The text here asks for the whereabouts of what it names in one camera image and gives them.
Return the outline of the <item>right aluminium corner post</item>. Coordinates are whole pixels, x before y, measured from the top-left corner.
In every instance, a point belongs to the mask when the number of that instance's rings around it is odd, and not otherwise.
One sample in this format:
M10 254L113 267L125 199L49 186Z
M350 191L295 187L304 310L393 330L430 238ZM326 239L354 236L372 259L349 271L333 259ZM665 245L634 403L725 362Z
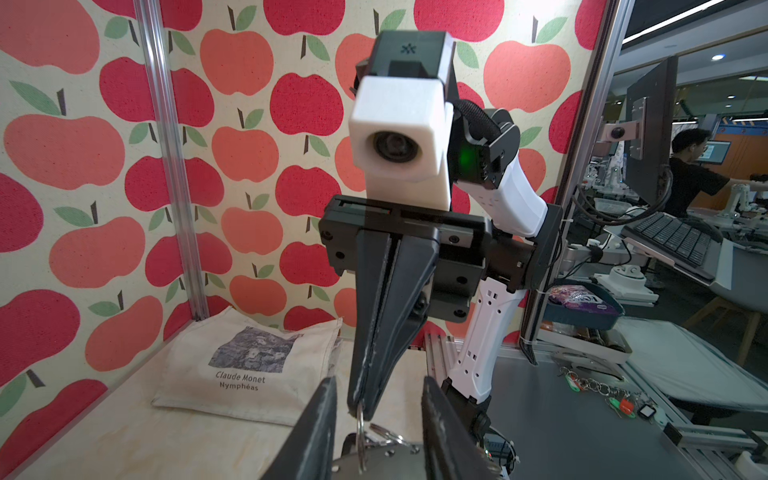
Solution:
M172 222L176 230L184 285L192 318L210 316L198 242L193 223L193 208L182 149L181 124L175 104L169 53L161 5L156 0L133 2L145 56L148 85L152 99L158 144L161 147L169 191Z

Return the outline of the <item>computer monitor on arm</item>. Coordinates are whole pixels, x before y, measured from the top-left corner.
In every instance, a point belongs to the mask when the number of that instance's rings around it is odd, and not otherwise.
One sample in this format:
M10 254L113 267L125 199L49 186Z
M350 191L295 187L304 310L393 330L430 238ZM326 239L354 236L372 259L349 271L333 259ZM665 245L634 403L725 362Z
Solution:
M624 144L624 183L644 202L661 202L670 183L668 165L678 58L664 59L629 86L622 122L602 127L599 143Z

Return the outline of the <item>metal disc with key rings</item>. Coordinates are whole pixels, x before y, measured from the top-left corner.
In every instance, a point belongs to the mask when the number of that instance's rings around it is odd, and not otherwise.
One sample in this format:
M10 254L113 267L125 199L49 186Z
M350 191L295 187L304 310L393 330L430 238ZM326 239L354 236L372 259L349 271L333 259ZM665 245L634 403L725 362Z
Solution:
M332 479L424 479L421 415L381 406L364 421L364 453L357 453L358 420L338 408L332 448Z

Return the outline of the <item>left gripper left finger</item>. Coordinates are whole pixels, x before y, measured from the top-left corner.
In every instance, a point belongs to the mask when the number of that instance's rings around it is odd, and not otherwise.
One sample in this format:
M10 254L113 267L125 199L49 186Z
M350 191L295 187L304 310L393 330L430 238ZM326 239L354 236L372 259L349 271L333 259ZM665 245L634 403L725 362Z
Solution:
M337 419L337 382L324 378L262 479L330 479Z

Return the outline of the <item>front aluminium rail frame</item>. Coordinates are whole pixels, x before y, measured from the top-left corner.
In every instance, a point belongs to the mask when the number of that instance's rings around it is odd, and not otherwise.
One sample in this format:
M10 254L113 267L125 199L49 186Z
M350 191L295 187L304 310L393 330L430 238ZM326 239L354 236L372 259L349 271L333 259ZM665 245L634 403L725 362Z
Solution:
M428 370L437 380L442 381L447 377L460 346L460 343L445 335L425 335ZM619 415L624 418L629 416L619 407L622 400L630 399L627 390L615 384L600 383L593 378L581 378L567 369L563 360L557 358L555 362L558 364L559 375L565 378L572 391L590 391L601 395ZM675 422L668 417L663 418L657 427L661 432L661 442L685 457L703 479L745 479L748 468L738 469L736 466L740 458L746 463L755 463L759 479L767 477L765 432L694 425L681 420Z

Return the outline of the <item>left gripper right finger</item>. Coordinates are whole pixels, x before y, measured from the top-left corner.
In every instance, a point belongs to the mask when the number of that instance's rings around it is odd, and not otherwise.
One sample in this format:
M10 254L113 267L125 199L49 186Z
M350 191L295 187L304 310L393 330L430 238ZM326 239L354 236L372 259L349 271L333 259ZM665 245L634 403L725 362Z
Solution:
M434 378L423 379L421 398L427 479L492 480L499 475L473 443Z

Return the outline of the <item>dark tray with purple packet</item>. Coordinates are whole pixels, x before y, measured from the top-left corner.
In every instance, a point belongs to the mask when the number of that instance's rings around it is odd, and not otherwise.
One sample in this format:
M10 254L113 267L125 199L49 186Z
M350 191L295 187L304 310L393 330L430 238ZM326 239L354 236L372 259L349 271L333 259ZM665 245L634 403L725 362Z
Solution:
M544 320L576 327L610 330L624 307L602 286L591 282L556 283L547 293Z

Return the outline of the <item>key bunch with coloured tags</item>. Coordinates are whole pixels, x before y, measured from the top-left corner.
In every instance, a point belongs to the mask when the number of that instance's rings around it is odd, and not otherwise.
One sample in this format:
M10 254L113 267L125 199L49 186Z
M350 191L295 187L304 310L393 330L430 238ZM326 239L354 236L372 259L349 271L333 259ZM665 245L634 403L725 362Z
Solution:
M650 421L655 420L659 413L655 403L625 388L600 382L592 377L580 376L566 367L560 368L560 375L565 378L573 392L590 392L599 395L621 418Z

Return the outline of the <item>black keyboard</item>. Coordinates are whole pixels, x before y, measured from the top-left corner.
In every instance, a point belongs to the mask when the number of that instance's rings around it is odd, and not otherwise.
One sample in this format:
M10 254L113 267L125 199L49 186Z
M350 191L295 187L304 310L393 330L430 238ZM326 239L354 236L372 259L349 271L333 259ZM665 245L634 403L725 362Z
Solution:
M622 228L626 238L650 245L673 261L689 269L714 273L721 243L710 234L667 213L632 222Z

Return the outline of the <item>seated person in black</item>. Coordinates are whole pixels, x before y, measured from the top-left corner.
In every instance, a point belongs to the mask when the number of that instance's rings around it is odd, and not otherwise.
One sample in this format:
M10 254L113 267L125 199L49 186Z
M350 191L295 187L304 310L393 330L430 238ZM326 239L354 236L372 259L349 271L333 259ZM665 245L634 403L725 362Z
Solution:
M714 196L724 188L747 185L752 191L767 190L766 181L732 179L708 170L696 162L704 153L710 138L709 132L694 128L679 132L672 140L669 166L673 175L672 189L664 212L678 218L687 216L687 209L695 197L704 192Z

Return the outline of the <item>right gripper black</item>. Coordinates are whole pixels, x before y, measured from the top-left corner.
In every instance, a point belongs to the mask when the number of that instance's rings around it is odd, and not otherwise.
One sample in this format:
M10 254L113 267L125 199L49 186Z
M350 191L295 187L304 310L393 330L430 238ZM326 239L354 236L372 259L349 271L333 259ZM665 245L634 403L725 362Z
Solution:
M491 224L480 216L337 195L319 230L332 268L356 277L347 406L370 419L426 316L467 319L487 267Z

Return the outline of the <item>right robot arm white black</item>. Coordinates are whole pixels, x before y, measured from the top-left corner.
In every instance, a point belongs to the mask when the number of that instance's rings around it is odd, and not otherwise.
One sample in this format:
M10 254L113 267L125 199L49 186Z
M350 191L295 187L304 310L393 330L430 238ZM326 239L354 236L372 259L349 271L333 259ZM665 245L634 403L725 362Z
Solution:
M488 431L492 375L513 310L538 287L563 211L539 197L519 160L510 114L454 105L449 177L484 216L338 195L319 233L330 265L356 281L357 331L347 406L373 417L388 380L426 321L465 322L468 335L442 383L474 438Z

